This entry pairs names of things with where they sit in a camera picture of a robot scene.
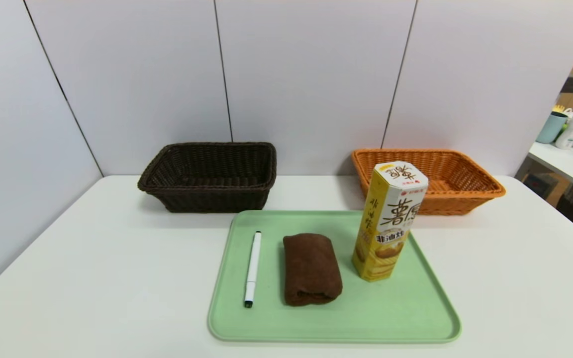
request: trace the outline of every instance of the cup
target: cup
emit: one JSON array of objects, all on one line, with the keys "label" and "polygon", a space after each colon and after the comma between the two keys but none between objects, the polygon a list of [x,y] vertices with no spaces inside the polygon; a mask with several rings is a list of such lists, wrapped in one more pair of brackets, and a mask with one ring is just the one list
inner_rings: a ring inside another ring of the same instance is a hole
[{"label": "cup", "polygon": [[548,116],[548,120],[543,125],[543,129],[536,138],[539,143],[549,144],[554,141],[554,139],[559,135],[559,132],[563,128],[567,120],[567,115],[559,112],[552,112]]}]

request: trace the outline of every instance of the rolled towel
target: rolled towel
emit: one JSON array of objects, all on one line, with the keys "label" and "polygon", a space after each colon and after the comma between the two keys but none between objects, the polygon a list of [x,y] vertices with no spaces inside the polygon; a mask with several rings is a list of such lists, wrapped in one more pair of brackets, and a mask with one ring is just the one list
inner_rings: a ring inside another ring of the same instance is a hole
[{"label": "rolled towel", "polygon": [[342,293],[330,239],[320,234],[285,236],[285,301],[289,306],[329,303]]}]

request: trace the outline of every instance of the basket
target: basket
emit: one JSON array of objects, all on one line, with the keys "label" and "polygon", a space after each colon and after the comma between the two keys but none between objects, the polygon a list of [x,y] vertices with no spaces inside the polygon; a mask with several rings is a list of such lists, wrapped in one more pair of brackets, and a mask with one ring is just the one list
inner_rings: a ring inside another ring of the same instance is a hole
[{"label": "basket", "polygon": [[262,209],[276,180],[270,143],[180,143],[164,147],[138,188],[172,213]]},{"label": "basket", "polygon": [[463,215],[505,195],[500,183],[454,150],[360,149],[353,152],[353,163],[364,195],[368,194],[375,165],[393,161],[412,163],[430,180],[419,209],[423,215]]}]

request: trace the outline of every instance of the basket rim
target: basket rim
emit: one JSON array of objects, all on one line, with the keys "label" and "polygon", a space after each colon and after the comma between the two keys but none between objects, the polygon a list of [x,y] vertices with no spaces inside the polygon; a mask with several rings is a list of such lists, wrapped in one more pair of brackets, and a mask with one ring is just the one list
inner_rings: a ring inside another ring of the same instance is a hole
[{"label": "basket rim", "polygon": [[[248,186],[225,186],[225,185],[148,185],[146,184],[150,176],[157,169],[159,163],[167,154],[167,152],[175,147],[266,147],[269,150],[269,178],[267,181],[248,185]],[[163,147],[157,155],[150,161],[145,168],[137,186],[141,191],[146,193],[180,193],[180,192],[223,192],[223,191],[236,191],[236,192],[255,192],[260,190],[268,190],[273,187],[277,176],[277,153],[276,148],[269,142],[187,142],[187,143],[174,143],[168,144]]]},{"label": "basket rim", "polygon": [[494,199],[496,197],[501,197],[505,195],[505,188],[499,183],[494,177],[492,177],[485,169],[480,167],[475,161],[470,157],[466,156],[462,152],[452,149],[357,149],[354,150],[351,157],[353,159],[353,164],[357,169],[357,173],[370,185],[370,179],[366,177],[366,169],[362,167],[359,156],[367,153],[375,152],[386,152],[386,153],[399,153],[399,152],[439,152],[439,153],[449,153],[455,154],[456,156],[462,157],[469,165],[473,166],[475,170],[480,172],[484,177],[490,179],[490,181],[496,186],[496,189],[489,190],[428,190],[426,196],[430,196],[431,199]]}]

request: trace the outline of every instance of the pen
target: pen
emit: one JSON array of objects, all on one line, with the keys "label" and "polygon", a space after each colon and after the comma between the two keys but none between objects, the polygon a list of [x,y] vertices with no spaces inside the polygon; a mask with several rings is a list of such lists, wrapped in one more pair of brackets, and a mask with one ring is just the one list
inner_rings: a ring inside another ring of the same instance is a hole
[{"label": "pen", "polygon": [[253,306],[253,293],[255,292],[255,279],[258,277],[258,261],[260,260],[260,240],[262,233],[256,231],[251,245],[251,258],[249,259],[249,271],[247,272],[247,284],[245,289],[245,307]]}]

